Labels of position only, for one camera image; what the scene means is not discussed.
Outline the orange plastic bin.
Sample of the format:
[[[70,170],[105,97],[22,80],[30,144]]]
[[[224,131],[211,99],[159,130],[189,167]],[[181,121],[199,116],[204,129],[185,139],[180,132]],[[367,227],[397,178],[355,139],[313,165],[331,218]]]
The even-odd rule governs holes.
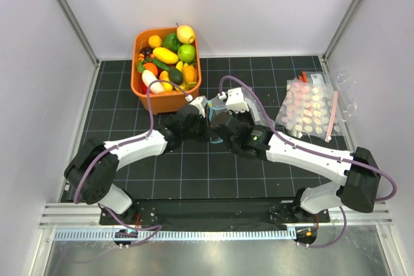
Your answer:
[[[169,33],[176,32],[177,27],[167,27],[167,28],[155,28],[145,30],[135,38],[134,46],[133,46],[133,59],[131,65],[131,90],[133,93],[138,96],[142,105],[145,109],[148,109],[147,103],[147,96],[142,92],[142,79],[141,73],[138,71],[138,55],[139,52],[143,49],[148,47],[148,39],[152,35],[159,35],[162,39],[164,39]],[[196,49],[196,58],[194,67],[197,71],[197,84],[194,88],[188,91],[188,94],[191,94],[194,98],[199,95],[199,89],[201,87],[202,82],[202,70],[201,70],[201,62],[198,53],[198,42],[195,40],[192,45]],[[175,112],[179,110],[187,101],[185,100],[185,96],[181,91],[173,90],[166,94],[156,95],[151,94],[151,107],[153,114],[159,114],[164,112]]]

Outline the clear blue zip bag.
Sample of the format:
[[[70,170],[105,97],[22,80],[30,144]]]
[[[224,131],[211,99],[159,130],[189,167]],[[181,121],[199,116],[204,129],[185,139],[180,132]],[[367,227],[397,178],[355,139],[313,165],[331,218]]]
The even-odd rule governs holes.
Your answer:
[[[267,122],[267,115],[265,113],[265,110],[261,106],[259,100],[255,97],[252,89],[245,89],[242,87],[241,89],[244,94],[245,101],[249,106],[248,112],[253,119],[253,127],[251,128],[247,139],[241,144],[240,147],[237,145],[235,147],[227,146],[220,137],[219,139],[232,152],[236,152],[237,150],[240,151],[250,149],[267,151],[270,149],[268,143],[272,137],[272,131],[270,130],[270,127],[274,125],[274,122]],[[212,121],[212,118],[220,112],[232,112],[226,110],[224,102],[219,99],[219,95],[216,95],[216,97],[210,100],[208,106],[210,109],[210,122]]]

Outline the white radish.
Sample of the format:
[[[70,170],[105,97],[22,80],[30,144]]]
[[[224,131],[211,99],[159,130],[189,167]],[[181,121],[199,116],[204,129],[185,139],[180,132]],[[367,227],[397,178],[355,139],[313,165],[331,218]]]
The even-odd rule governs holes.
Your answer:
[[[164,86],[150,70],[146,69],[141,74],[142,83],[152,94],[160,94],[165,91]]]

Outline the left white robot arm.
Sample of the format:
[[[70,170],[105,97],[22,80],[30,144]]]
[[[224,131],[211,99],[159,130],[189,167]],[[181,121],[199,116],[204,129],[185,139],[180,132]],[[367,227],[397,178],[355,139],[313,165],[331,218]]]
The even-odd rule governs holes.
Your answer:
[[[207,116],[187,105],[144,134],[113,142],[89,138],[64,171],[65,179],[79,191],[74,200],[100,204],[122,224],[134,222],[138,204],[113,183],[116,172],[139,160],[169,153],[185,140],[205,142],[208,125]]]

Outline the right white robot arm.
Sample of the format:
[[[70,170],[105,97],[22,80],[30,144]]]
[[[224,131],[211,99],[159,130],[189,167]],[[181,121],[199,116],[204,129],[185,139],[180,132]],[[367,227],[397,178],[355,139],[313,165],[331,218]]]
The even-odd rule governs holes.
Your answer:
[[[255,125],[247,114],[220,112],[213,117],[211,128],[231,152],[241,157],[293,165],[329,179],[321,186],[297,191],[294,201],[280,211],[288,221],[307,222],[333,207],[373,211],[380,175],[368,149],[358,147],[350,152],[313,145]]]

